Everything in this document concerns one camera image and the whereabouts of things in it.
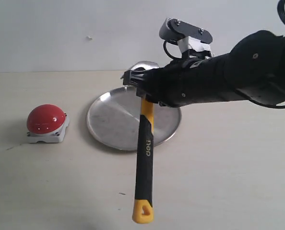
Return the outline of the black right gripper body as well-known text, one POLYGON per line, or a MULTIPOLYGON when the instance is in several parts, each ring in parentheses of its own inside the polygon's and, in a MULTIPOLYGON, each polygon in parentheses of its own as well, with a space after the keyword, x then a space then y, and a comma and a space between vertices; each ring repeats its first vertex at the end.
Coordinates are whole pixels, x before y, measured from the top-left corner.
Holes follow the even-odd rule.
POLYGON ((159 71, 158 100, 170 107, 233 101, 224 67, 225 56, 171 62, 159 71))

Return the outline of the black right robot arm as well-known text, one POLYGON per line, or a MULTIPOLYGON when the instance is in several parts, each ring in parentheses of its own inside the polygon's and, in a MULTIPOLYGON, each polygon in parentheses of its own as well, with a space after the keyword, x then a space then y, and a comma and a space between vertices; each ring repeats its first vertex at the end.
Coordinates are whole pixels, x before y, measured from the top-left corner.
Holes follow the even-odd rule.
POLYGON ((128 70, 122 78, 124 85, 168 107, 244 100, 276 107, 285 102, 285 36, 260 30, 243 38, 229 53, 128 70))

